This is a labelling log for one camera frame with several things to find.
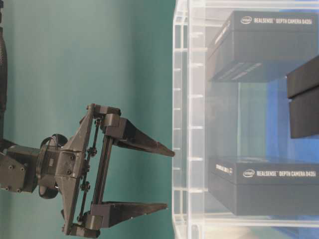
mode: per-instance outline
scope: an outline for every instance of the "metal rod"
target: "metal rod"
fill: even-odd
[[[94,133],[93,146],[89,149],[89,152],[88,152],[88,157],[87,157],[87,160],[86,160],[87,161],[87,165],[89,165],[92,152],[93,152],[93,150],[95,150],[95,147],[96,147],[96,140],[97,140],[97,137],[98,137],[100,122],[101,122],[100,119],[97,119],[96,123],[95,123],[95,133]],[[86,187],[86,177],[87,177],[87,172],[85,172],[84,176],[83,176],[83,181],[82,181],[82,187],[83,188]],[[79,217],[78,217],[78,221],[82,221],[84,208],[85,208],[86,195],[87,195],[87,190],[84,190],[82,204],[81,204],[81,211],[80,211],[80,214],[79,214]]]
[[[96,177],[93,204],[101,204],[103,200],[105,182],[107,177],[107,172],[109,168],[111,149],[112,149],[113,139],[107,135],[104,135],[103,147],[101,152],[100,164],[98,175]]]

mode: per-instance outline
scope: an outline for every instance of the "teal backdrop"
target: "teal backdrop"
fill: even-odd
[[[72,136],[86,105],[119,107],[171,147],[174,0],[4,0],[8,52],[5,137],[39,147]],[[98,151],[102,139],[99,137]],[[91,161],[95,183],[99,157]],[[101,239],[172,239],[171,158],[115,148],[105,201],[166,202],[169,209],[102,230]],[[0,239],[62,239],[60,195],[0,191]]]

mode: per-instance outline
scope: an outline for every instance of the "clear plastic container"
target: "clear plastic container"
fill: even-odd
[[[176,152],[172,163],[175,238],[319,238],[319,216],[236,216],[209,190],[212,157],[258,157],[273,159],[277,163],[319,163],[317,137],[291,139],[290,100],[285,77],[286,73],[318,55],[317,35],[311,35],[316,41],[314,45],[302,42],[304,37],[297,36],[299,33],[295,31],[283,36],[289,43],[275,45],[278,57],[271,56],[279,66],[265,66],[261,71],[257,68],[266,65],[263,59],[250,61],[248,55],[264,51],[267,57],[268,51],[274,49],[262,44],[259,47],[255,39],[249,39],[252,41],[249,51],[247,46],[234,46],[240,37],[233,36],[230,44],[219,52],[217,60],[211,61],[212,52],[216,51],[212,45],[225,41],[228,28],[232,27],[228,24],[229,17],[236,11],[317,14],[319,2],[176,0],[172,129]],[[275,17],[273,20],[255,20],[248,14],[244,16],[241,24],[245,25],[259,20],[261,24],[281,23]],[[310,23],[306,18],[300,17],[300,25]],[[298,21],[289,20],[286,24],[298,24]],[[285,32],[284,28],[276,34],[279,36],[282,32]],[[232,62],[228,68],[220,66],[229,63],[225,55],[236,55],[236,52],[239,52],[237,57],[246,57],[246,60]],[[294,56],[280,58],[285,52],[293,52]],[[249,65],[234,75],[234,71],[247,62]]]

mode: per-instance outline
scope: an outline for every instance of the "black cardboard box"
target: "black cardboard box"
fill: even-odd
[[[319,134],[319,56],[287,75],[291,138]]]
[[[289,103],[291,138],[319,134],[319,87],[297,95]]]
[[[291,99],[319,86],[319,56],[287,75],[287,94]]]
[[[319,164],[214,157],[208,189],[237,216],[319,215]]]
[[[317,51],[314,13],[234,11],[208,46],[206,76],[218,82],[267,82]]]

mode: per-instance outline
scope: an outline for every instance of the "transparent plastic bin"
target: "transparent plastic bin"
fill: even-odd
[[[208,60],[211,45],[219,41],[219,35],[223,37],[223,29],[234,11],[317,14],[319,2],[176,1],[172,129],[176,152],[172,162],[175,238],[319,239],[319,216],[235,216],[209,192],[209,161],[214,156],[276,158],[279,163],[319,163],[319,138],[291,139],[287,78],[283,74],[318,55],[317,44],[312,51],[309,51],[309,45],[301,48],[299,54],[303,57],[293,64],[282,59],[281,63],[290,67],[281,68],[281,72],[278,69],[278,74],[269,75],[263,71],[251,81],[242,82],[239,76],[232,77],[233,81],[222,82],[232,73],[233,68],[229,68],[228,72],[212,79],[211,70],[216,73],[218,66]],[[295,48],[300,49],[300,39],[294,34],[288,39],[294,40]],[[283,54],[280,46],[276,50]],[[242,51],[241,54],[244,57],[250,52]],[[253,71],[258,66],[254,62],[246,71]]]

